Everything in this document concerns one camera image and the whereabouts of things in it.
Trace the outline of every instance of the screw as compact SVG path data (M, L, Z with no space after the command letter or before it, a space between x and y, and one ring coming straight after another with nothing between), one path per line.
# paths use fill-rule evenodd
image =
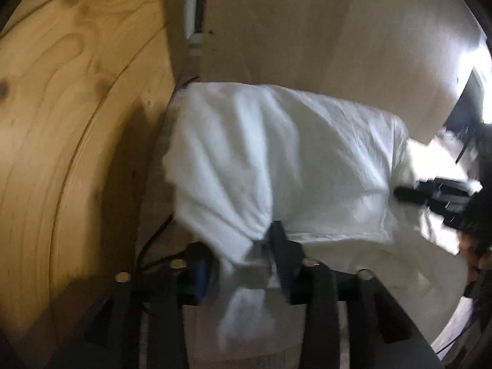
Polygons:
M115 276L115 280L118 283L126 283L127 281L130 281L131 275L128 272L120 272Z
M357 275L362 280L371 280L374 277L372 272L368 269L362 269L361 271L359 271L359 273Z
M186 261L184 259L173 259L169 266L171 269L184 269L186 268Z
M318 266L319 262L316 261L314 258L304 258L303 259L303 266L306 268L314 268L315 266Z

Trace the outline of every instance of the black cable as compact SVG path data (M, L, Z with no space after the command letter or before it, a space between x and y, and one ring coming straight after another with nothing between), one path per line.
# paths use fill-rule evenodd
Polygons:
M135 262L135 271L137 273L141 272L142 261L144 260L145 255L147 254L147 251L152 246L153 242L156 241L157 237L159 237L164 230L166 230L166 228L171 224L172 221L173 221L173 214L170 214L167 217L167 219L164 221L164 223L156 230L156 232L153 235L151 235L151 238L147 240L144 247L140 250L137 256L137 261Z
M473 325L475 324L475 322L473 323L470 323L466 328L464 328L462 330L461 333L459 333L452 341L450 341L449 343L447 343L444 347L442 347L439 351L437 351L435 354L438 355L440 354L442 351L444 351L446 348L448 348L451 344L453 344L457 339L459 339L462 335L464 335L467 330L472 327Z

